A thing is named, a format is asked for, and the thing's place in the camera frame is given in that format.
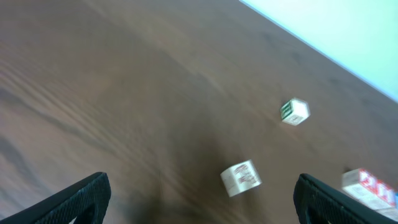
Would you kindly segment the red letter A block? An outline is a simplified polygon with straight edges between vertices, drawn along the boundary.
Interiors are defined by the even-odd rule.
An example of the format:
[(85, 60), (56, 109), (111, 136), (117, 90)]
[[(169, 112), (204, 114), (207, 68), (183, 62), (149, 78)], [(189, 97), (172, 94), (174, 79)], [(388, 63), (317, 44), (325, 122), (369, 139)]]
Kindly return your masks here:
[(366, 169), (342, 175), (342, 190), (372, 210), (396, 207), (395, 191)]

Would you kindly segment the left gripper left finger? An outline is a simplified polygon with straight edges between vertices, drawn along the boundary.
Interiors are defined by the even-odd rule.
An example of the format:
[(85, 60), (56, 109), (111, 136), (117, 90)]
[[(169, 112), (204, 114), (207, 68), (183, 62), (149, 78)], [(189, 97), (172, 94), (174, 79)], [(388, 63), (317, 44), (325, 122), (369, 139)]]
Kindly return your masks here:
[(102, 224), (110, 198), (107, 173), (96, 172), (1, 224)]

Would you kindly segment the red letter I block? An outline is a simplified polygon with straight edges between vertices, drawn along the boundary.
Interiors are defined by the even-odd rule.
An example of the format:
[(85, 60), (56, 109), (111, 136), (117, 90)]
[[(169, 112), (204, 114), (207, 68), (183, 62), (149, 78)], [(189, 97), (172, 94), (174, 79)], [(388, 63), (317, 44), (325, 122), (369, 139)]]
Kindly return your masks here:
[(377, 210), (377, 213), (380, 213), (381, 215), (384, 215), (385, 217), (390, 218), (395, 222), (398, 222), (397, 202), (395, 202), (395, 205), (391, 208)]

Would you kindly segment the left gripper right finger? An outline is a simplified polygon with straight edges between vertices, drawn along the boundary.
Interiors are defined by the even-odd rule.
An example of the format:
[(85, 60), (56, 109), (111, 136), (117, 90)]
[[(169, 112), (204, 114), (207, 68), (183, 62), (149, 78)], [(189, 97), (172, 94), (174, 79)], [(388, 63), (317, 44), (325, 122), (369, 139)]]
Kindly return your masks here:
[(300, 174), (294, 188), (300, 224), (397, 224), (309, 174)]

